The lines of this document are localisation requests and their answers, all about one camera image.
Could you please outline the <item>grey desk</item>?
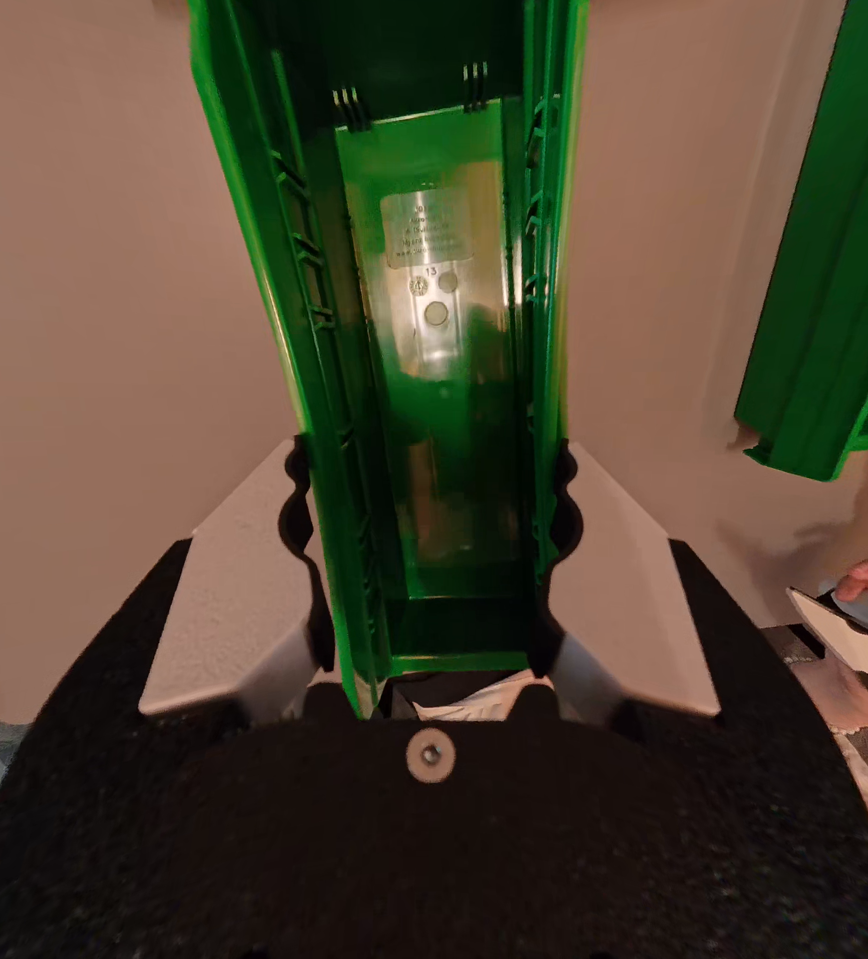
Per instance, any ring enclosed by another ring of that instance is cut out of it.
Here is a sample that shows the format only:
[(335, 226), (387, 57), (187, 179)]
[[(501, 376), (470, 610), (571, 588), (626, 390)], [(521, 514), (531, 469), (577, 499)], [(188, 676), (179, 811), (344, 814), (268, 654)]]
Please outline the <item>grey desk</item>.
[[(592, 2), (568, 414), (759, 627), (868, 557), (732, 419), (841, 2)], [(295, 429), (180, 4), (0, 2), (0, 718)]]

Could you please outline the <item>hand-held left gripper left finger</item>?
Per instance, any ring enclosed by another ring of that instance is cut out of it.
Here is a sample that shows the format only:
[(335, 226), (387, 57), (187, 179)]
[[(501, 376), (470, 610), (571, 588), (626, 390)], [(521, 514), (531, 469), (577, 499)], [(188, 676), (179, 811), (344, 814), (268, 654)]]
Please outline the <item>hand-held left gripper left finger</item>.
[(234, 703), (299, 714), (335, 682), (327, 566), (301, 438), (284, 440), (195, 531), (140, 696), (145, 716)]

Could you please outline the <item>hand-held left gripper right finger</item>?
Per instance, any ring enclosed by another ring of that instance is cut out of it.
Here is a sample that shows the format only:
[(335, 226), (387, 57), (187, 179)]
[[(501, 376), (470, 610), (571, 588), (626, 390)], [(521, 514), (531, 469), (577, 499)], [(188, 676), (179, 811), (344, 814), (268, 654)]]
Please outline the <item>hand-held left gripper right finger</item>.
[(555, 459), (550, 534), (529, 662), (560, 716), (608, 726), (642, 703), (721, 711), (666, 530), (578, 444)]

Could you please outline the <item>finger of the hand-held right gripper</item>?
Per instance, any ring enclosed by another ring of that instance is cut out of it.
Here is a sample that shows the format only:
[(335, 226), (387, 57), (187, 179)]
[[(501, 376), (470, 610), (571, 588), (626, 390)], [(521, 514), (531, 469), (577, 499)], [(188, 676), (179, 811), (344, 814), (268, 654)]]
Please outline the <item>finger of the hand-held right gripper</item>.
[(807, 628), (861, 678), (868, 680), (868, 632), (835, 606), (831, 593), (811, 597), (794, 588), (786, 592)]

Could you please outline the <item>green plastic bin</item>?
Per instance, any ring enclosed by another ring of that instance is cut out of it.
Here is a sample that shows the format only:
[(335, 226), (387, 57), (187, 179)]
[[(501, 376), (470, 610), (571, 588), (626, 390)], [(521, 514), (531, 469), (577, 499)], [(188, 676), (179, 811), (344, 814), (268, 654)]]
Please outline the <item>green plastic bin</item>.
[(588, 2), (188, 2), (360, 718), (545, 675), (573, 549), (566, 243)]
[(795, 476), (868, 451), (868, 1), (845, 7), (735, 417)]

